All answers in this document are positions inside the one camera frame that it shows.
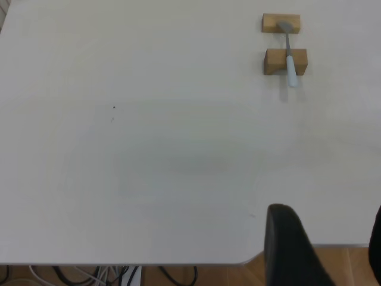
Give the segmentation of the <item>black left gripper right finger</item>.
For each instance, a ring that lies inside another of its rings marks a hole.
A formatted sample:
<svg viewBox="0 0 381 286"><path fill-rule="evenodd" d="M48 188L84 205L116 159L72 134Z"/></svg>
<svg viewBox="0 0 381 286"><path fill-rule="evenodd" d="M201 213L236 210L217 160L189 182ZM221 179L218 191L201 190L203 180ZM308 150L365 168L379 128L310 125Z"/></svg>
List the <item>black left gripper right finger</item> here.
<svg viewBox="0 0 381 286"><path fill-rule="evenodd" d="M381 284L381 207L379 207L374 220L368 245L368 260L374 277Z"/></svg>

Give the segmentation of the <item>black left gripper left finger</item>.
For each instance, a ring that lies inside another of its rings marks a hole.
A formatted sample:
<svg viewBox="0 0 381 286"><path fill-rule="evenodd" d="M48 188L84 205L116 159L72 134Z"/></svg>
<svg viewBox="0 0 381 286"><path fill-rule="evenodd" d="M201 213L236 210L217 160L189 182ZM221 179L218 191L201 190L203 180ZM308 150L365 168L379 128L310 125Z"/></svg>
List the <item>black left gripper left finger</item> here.
<svg viewBox="0 0 381 286"><path fill-rule="evenodd" d="M266 285L334 285L296 214L284 204L267 209L264 240Z"/></svg>

